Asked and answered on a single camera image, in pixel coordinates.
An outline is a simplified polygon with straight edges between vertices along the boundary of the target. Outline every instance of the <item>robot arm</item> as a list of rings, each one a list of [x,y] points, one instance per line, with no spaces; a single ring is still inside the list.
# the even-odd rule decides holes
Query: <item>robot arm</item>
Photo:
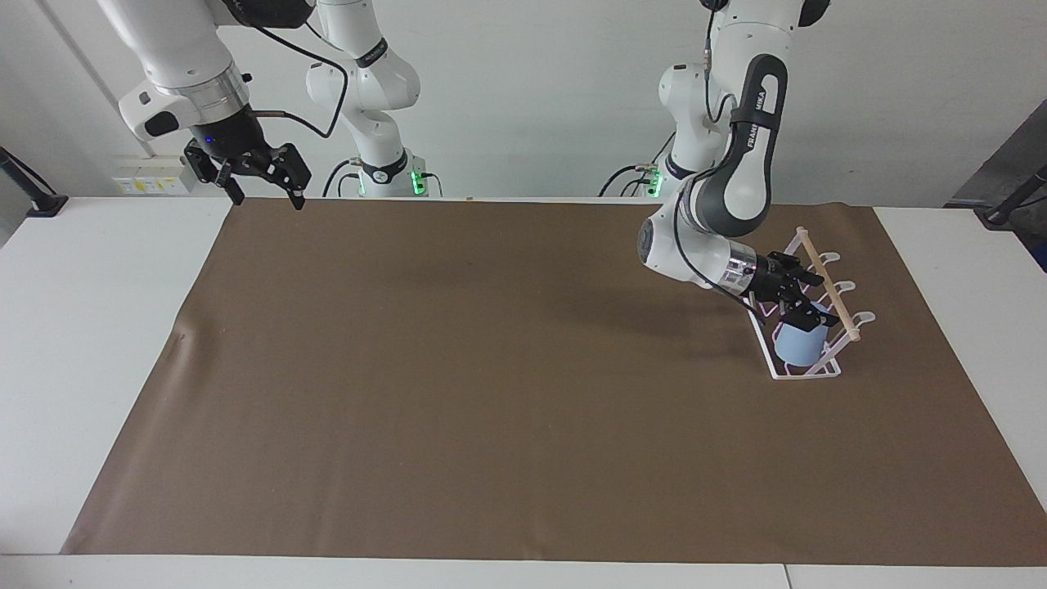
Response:
[[[352,58],[336,60],[350,72],[349,94],[339,117],[360,150],[352,161],[363,172],[361,194],[424,195],[425,160],[404,148],[396,121],[382,112],[418,100],[418,73],[382,37],[373,0],[318,0],[317,9],[325,37]],[[309,70],[306,86],[314,101],[333,108],[341,77],[335,68],[317,65]]]
[[[733,297],[753,294],[758,301],[780,302],[786,312],[783,321],[801,330],[831,325],[838,319],[811,305],[801,287],[820,284],[820,276],[796,257],[758,255],[728,239],[752,232],[770,209],[771,162],[793,32],[812,24],[812,10],[820,8],[821,17],[828,2],[703,4],[715,12],[710,35],[714,50],[707,46],[706,66],[674,66],[661,83],[662,101],[676,119],[676,141],[660,162],[661,189],[670,196],[640,231],[641,259],[665,275]],[[717,115],[720,104],[731,107],[729,115]]]
[[[106,17],[141,61],[147,80],[119,101],[132,132],[149,141],[190,129],[185,156],[197,177],[223,187],[237,204],[233,175],[257,176],[287,191],[295,208],[311,174],[291,143],[272,148],[252,116],[245,86],[216,22],[229,16],[252,26],[297,27],[308,0],[98,0]]]

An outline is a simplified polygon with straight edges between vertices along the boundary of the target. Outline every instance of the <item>cable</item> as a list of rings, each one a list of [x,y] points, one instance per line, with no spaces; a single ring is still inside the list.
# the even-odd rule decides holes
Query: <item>cable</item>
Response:
[[[317,39],[319,39],[320,41],[322,41],[324,44],[327,45],[328,47],[331,47],[332,49],[334,49],[336,51],[341,51],[341,47],[339,47],[339,46],[335,45],[334,43],[328,41],[327,37],[324,37],[322,35],[320,35],[320,31],[316,30],[316,28],[313,27],[312,23],[310,23],[309,21],[306,21],[306,28],[308,28],[314,36],[316,36]]]
[[[684,195],[689,194],[692,189],[694,189],[694,183],[697,182],[698,180],[708,178],[719,172],[720,168],[723,167],[723,164],[730,159],[730,157],[731,157],[731,150],[729,149],[728,153],[723,155],[723,159],[721,159],[718,164],[699,174],[694,174],[693,176],[690,177],[689,180],[681,182],[680,186],[676,187],[676,205],[673,207],[673,214],[672,214],[672,235],[674,241],[676,242],[676,251],[680,253],[680,256],[684,259],[684,263],[687,264],[687,267],[690,268],[692,272],[694,272],[698,277],[704,279],[706,284],[708,284],[712,289],[722,294],[722,296],[744,308],[745,311],[752,314],[753,318],[756,319],[757,323],[759,323],[760,325],[764,325],[766,322],[763,319],[763,316],[757,313],[756,310],[752,308],[752,305],[747,303],[741,297],[738,297],[737,294],[734,294],[733,292],[723,288],[719,284],[709,279],[709,277],[706,276],[706,274],[701,273],[701,271],[698,268],[696,268],[693,263],[691,263],[690,257],[687,256],[687,252],[684,251],[684,244],[680,242],[680,206],[684,202]],[[690,183],[688,188],[686,190],[682,189],[688,183]]]
[[[600,188],[600,194],[598,195],[598,197],[602,197],[607,191],[607,188],[610,187],[611,182],[614,182],[615,180],[617,180],[619,176],[621,176],[622,174],[625,174],[627,172],[636,172],[637,167],[639,167],[639,166],[636,165],[636,164],[626,165],[625,167],[622,167],[618,172],[615,172],[614,174],[611,174],[610,178],[608,178],[607,181],[604,182],[603,187]]]
[[[1019,208],[1025,208],[1026,206],[1032,206],[1033,204],[1040,204],[1044,200],[1047,200],[1047,196],[1041,196],[1040,198],[1035,200],[1030,200],[1025,204],[1019,204],[1018,206],[1015,206],[1015,210],[1018,210]]]
[[[676,138],[676,132],[675,131],[673,131],[672,133],[669,133],[669,138],[665,140],[665,143],[662,145],[662,149],[658,150],[658,153],[655,153],[654,157],[651,158],[651,165],[658,163],[658,158],[662,157],[662,154],[665,153],[665,150],[669,146],[669,143],[671,143],[672,139],[674,139],[674,138]],[[643,179],[646,179],[646,178],[647,178],[647,172],[645,171],[644,175],[640,176],[640,179],[643,180]],[[629,198],[632,198],[632,197],[637,196],[637,189],[639,189],[639,188],[640,188],[640,184],[637,184],[636,186],[632,186],[632,194],[629,195]]]
[[[426,172],[426,173],[422,174],[422,177],[423,178],[436,178],[437,179],[437,185],[440,187],[440,198],[444,197],[444,183],[442,181],[440,181],[440,176],[433,174],[432,172]]]
[[[713,20],[716,17],[716,10],[709,10],[709,26],[706,27],[706,114],[709,115],[709,120],[713,124],[719,122],[720,118],[723,116],[723,107],[727,106],[727,100],[729,98],[735,97],[734,94],[726,94],[720,100],[719,109],[716,111],[716,116],[713,116],[713,107],[709,104],[709,72],[713,67]]]
[[[356,178],[357,180],[359,180],[360,175],[355,172],[350,172],[349,174],[346,174],[344,176],[338,178],[338,198],[341,198],[341,182],[346,178]]]
[[[318,55],[318,54],[310,51],[309,49],[303,49],[302,47],[295,45],[294,43],[291,43],[290,41],[288,41],[286,39],[277,37],[276,35],[273,35],[272,32],[268,31],[265,28],[262,28],[261,26],[251,24],[250,27],[253,28],[254,30],[258,30],[262,35],[265,35],[269,39],[272,39],[276,43],[280,43],[281,45],[287,47],[288,49],[291,49],[292,51],[295,51],[297,53],[302,53],[303,55],[306,55],[307,58],[314,59],[314,60],[316,60],[318,62],[326,63],[327,65],[329,65],[329,66],[337,69],[339,72],[341,72],[341,77],[342,77],[341,93],[338,95],[338,105],[336,107],[334,107],[334,114],[331,116],[331,124],[328,127],[327,131],[320,131],[314,124],[312,124],[311,122],[308,122],[306,119],[302,118],[300,116],[297,116],[295,114],[291,114],[290,112],[286,112],[286,111],[283,111],[283,110],[263,110],[263,111],[257,111],[257,112],[253,113],[253,116],[273,117],[273,118],[290,118],[291,120],[294,120],[295,122],[300,122],[302,124],[305,124],[306,127],[309,128],[310,131],[313,131],[314,133],[316,133],[317,135],[319,135],[320,137],[322,137],[325,139],[331,137],[331,135],[334,134],[334,128],[335,128],[335,126],[338,124],[338,114],[341,113],[341,107],[346,103],[346,93],[349,91],[349,72],[346,71],[346,68],[341,67],[337,62],[333,62],[333,61],[331,61],[331,60],[329,60],[329,59],[327,59],[325,56]]]
[[[352,159],[346,159],[343,161],[339,161],[338,164],[334,166],[334,169],[331,169],[331,175],[328,176],[328,181],[324,183],[324,194],[320,195],[320,198],[327,198],[327,192],[331,189],[331,182],[334,181],[334,177],[338,174],[338,171],[352,163]]]
[[[646,178],[639,178],[639,179],[632,180],[631,182],[625,184],[625,187],[622,188],[622,192],[619,194],[618,196],[624,197],[625,196],[625,190],[629,189],[629,186],[632,186],[632,194],[634,195],[634,194],[637,194],[637,189],[639,189],[640,186],[643,185],[643,184],[650,185],[650,180],[648,180]]]

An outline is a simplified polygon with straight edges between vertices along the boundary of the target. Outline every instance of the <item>white wall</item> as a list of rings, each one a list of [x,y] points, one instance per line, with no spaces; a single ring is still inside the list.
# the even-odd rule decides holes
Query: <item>white wall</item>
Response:
[[[16,152],[43,141],[47,153],[32,156],[47,158],[43,171],[63,187],[105,190],[97,156],[140,148],[102,96],[129,90],[140,67],[94,2],[7,4],[37,2],[53,10],[104,89],[96,99],[79,99],[75,75],[38,75],[40,62],[53,60],[47,67],[57,68],[74,60],[59,59],[68,48],[29,28],[41,23],[9,18],[18,10],[5,7],[0,137],[16,136],[8,141]],[[376,2],[386,38],[422,76],[419,104],[395,114],[405,142],[456,196],[593,195],[609,172],[651,157],[672,130],[658,81],[667,66],[697,58],[707,15],[694,0]],[[943,203],[1044,99],[1045,23],[1043,0],[838,0],[798,36],[776,200]],[[285,35],[325,50],[305,30]],[[254,107],[326,121],[329,113],[304,89],[308,59],[257,31],[230,27],[221,36],[241,69],[254,74]],[[8,93],[15,70],[19,89]],[[64,120],[71,104],[77,119],[91,120]],[[344,130],[325,142],[290,121],[267,121],[266,129],[270,142],[302,150],[313,194],[336,161],[355,154]],[[153,148],[176,154],[184,141]],[[86,160],[91,164],[60,163]],[[275,194],[263,183],[245,185]]]

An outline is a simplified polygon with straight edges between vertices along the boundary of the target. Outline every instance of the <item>brown cloth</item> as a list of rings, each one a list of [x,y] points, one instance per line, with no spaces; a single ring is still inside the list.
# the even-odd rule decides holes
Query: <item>brown cloth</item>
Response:
[[[745,240],[807,226],[879,317],[808,383],[641,265],[649,213],[233,208],[63,551],[1047,565],[1047,516],[871,209],[776,206]]]

